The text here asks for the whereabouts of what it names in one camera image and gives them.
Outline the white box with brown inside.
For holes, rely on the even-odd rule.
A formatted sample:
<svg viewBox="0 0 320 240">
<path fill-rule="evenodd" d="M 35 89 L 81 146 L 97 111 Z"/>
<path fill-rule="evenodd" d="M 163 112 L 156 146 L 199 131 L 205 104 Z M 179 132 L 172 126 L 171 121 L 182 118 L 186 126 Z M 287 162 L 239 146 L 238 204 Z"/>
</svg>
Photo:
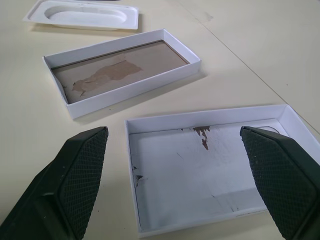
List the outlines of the white box with brown inside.
<svg viewBox="0 0 320 240">
<path fill-rule="evenodd" d="M 76 119 L 197 74 L 201 59 L 165 29 L 44 56 Z"/>
</svg>

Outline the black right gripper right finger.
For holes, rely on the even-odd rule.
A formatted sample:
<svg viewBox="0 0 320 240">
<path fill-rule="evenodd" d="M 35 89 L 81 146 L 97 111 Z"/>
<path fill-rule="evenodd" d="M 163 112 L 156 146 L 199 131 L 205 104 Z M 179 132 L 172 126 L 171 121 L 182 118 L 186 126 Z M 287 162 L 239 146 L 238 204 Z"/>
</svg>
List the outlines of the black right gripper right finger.
<svg viewBox="0 0 320 240">
<path fill-rule="evenodd" d="M 320 165 L 292 138 L 243 126 L 256 188 L 285 240 L 320 240 Z"/>
</svg>

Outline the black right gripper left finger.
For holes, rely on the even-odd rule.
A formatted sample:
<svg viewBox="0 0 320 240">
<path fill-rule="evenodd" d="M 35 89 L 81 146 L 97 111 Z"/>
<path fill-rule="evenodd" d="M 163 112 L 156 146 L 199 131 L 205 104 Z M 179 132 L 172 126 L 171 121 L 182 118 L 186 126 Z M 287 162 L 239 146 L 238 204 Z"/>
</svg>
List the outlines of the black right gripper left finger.
<svg viewBox="0 0 320 240">
<path fill-rule="evenodd" d="M 0 225 L 0 240 L 83 240 L 99 192 L 109 131 L 69 138 Z"/>
</svg>

